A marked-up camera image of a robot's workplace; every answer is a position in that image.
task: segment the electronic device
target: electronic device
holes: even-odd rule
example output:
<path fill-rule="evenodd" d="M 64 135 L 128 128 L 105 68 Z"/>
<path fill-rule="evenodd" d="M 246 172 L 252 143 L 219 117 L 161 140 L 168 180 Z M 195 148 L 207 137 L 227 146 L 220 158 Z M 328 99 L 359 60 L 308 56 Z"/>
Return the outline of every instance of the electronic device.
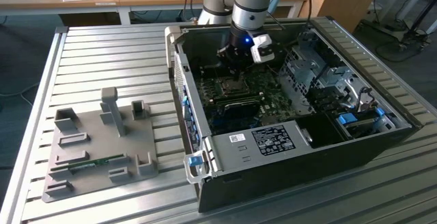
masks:
<path fill-rule="evenodd" d="M 323 26 L 306 23 L 282 20 L 282 29 L 267 22 L 274 59 L 251 61 L 238 74 L 216 51 L 230 25 L 165 30 L 199 212 L 365 165 L 421 127 Z"/>

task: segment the desk leg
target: desk leg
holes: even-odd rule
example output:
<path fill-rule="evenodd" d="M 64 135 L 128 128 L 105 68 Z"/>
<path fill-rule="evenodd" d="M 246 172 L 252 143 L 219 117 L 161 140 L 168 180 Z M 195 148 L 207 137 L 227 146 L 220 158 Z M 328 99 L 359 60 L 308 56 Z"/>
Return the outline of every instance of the desk leg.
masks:
<path fill-rule="evenodd" d="M 121 25 L 131 24 L 129 11 L 131 7 L 117 7 L 117 15 L 120 17 Z"/>
<path fill-rule="evenodd" d="M 294 1 L 294 4 L 290 7 L 287 18 L 298 18 L 302 5 L 303 5 L 303 1 Z"/>

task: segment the power supply label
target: power supply label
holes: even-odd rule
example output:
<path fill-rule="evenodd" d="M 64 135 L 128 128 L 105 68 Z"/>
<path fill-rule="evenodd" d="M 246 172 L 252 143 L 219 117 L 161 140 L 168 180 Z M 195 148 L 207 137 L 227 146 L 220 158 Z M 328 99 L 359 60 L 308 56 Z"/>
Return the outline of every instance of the power supply label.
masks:
<path fill-rule="evenodd" d="M 263 156 L 294 149 L 288 133 L 282 125 L 252 131 Z"/>

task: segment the white label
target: white label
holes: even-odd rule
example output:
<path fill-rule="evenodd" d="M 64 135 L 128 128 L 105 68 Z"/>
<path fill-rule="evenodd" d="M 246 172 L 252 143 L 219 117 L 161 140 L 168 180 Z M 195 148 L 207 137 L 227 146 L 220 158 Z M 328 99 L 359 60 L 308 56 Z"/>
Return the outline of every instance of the white label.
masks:
<path fill-rule="evenodd" d="M 232 135 L 232 136 L 230 136 L 230 140 L 231 140 L 231 142 L 234 143 L 234 142 L 238 142 L 238 141 L 243 141 L 243 140 L 246 140 L 246 138 L 244 138 L 244 135 L 240 133 L 240 134 L 238 134 L 238 135 Z"/>
<path fill-rule="evenodd" d="M 116 5 L 116 3 L 96 3 L 96 6 L 108 6 L 108 5 Z"/>

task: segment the circuit board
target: circuit board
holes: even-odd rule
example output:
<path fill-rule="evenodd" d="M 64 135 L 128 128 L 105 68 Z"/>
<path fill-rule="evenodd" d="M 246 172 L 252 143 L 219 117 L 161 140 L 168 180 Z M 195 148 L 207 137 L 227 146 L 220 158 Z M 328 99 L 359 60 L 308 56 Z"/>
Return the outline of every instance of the circuit board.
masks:
<path fill-rule="evenodd" d="M 291 100 L 280 89 L 276 71 L 255 65 L 232 76 L 195 80 L 214 135 L 288 121 Z"/>

